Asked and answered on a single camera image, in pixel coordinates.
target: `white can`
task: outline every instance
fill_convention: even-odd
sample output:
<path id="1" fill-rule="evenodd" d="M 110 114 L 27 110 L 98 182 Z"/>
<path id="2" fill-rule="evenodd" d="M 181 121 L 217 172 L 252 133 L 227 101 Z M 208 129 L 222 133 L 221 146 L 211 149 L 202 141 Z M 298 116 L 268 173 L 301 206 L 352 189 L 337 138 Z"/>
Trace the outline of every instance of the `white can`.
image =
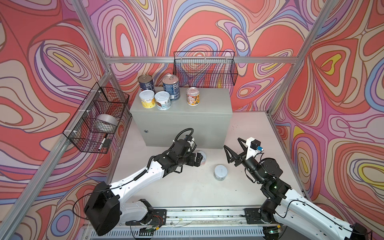
<path id="1" fill-rule="evenodd" d="M 190 106 L 196 106 L 200 102 L 200 92 L 195 87 L 187 89 L 187 103 Z"/>
<path id="2" fill-rule="evenodd" d="M 223 165 L 217 165 L 215 167 L 214 177 L 218 181 L 223 181 L 228 174 L 228 170 Z"/>
<path id="3" fill-rule="evenodd" d="M 161 91 L 155 94 L 156 106 L 160 110 L 167 110 L 170 108 L 169 93 Z"/>
<path id="4" fill-rule="evenodd" d="M 141 104 L 145 108 L 153 108 L 156 105 L 155 93 L 152 90 L 144 90 L 139 93 Z"/>

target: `white table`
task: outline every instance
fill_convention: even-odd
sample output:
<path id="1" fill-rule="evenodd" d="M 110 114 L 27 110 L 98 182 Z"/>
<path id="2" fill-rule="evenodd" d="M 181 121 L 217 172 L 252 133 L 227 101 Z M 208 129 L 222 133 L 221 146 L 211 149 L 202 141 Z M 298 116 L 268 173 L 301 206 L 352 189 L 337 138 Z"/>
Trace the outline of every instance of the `white table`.
<path id="1" fill-rule="evenodd" d="M 233 113 L 225 144 L 240 153 L 242 149 L 237 142 L 238 137 L 244 140 L 254 137 L 261 141 L 265 153 L 263 157 L 276 159 L 283 170 L 280 178 L 301 193 L 301 188 L 264 112 Z M 158 155 L 166 149 L 168 148 L 147 147 L 133 120 L 112 182 L 143 168 L 152 155 Z M 224 149 L 202 150 L 207 154 L 204 166 L 184 166 L 181 174 L 167 175 L 140 190 L 129 201 L 146 199 L 153 207 L 261 205 L 265 201 L 266 197 L 260 191 L 261 185 L 249 181 L 242 165 L 235 167 L 234 163 L 228 164 Z M 214 168 L 218 164 L 223 164 L 228 169 L 228 176 L 224 181 L 217 181 L 213 176 Z"/>

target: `pink can lid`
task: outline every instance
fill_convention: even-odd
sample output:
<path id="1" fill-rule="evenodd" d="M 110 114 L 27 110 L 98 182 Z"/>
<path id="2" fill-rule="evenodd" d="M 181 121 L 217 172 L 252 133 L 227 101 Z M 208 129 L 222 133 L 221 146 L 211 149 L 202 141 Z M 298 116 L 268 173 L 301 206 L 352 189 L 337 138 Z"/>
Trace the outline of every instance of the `pink can lid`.
<path id="1" fill-rule="evenodd" d="M 189 95 L 198 95 L 199 94 L 199 90 L 195 87 L 190 87 L 187 89 L 187 94 Z"/>

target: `psychedelic wallpaper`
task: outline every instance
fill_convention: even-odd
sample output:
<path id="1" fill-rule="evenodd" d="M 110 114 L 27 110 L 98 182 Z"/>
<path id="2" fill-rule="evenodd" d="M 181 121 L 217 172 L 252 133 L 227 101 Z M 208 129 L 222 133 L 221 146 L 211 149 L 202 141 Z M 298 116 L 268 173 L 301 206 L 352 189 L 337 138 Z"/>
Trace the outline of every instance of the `psychedelic wallpaper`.
<path id="1" fill-rule="evenodd" d="M 273 113 L 312 200 L 384 239 L 384 2 L 342 0 Z"/>
<path id="2" fill-rule="evenodd" d="M 86 3 L 109 56 L 173 56 L 174 51 L 233 50 L 236 56 L 296 56 L 323 0 L 97 0 Z M 265 111 L 290 64 L 239 63 L 230 87 L 234 111 Z M 173 64 L 112 64 L 132 103 L 137 77 L 161 76 Z"/>
<path id="3" fill-rule="evenodd" d="M 0 1 L 0 221 L 104 73 L 71 3 L 41 3 Z M 69 205 L 105 179 L 126 122 L 108 154 L 68 147 L 13 240 L 76 236 Z"/>

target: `wire basket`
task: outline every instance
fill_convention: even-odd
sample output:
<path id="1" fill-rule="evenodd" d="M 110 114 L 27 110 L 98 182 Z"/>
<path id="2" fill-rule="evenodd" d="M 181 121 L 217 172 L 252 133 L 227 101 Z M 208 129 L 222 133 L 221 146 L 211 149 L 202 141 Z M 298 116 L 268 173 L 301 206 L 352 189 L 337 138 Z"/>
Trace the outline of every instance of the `wire basket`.
<path id="1" fill-rule="evenodd" d="M 237 79 L 234 51 L 175 51 L 173 74 L 180 86 L 229 88 Z"/>
<path id="2" fill-rule="evenodd" d="M 108 114 L 119 123 L 128 100 L 129 95 L 121 90 L 99 86 L 75 127 L 69 134 L 66 134 L 68 131 L 64 131 L 63 134 L 81 152 L 107 153 L 118 124 L 102 121 L 98 116 Z"/>

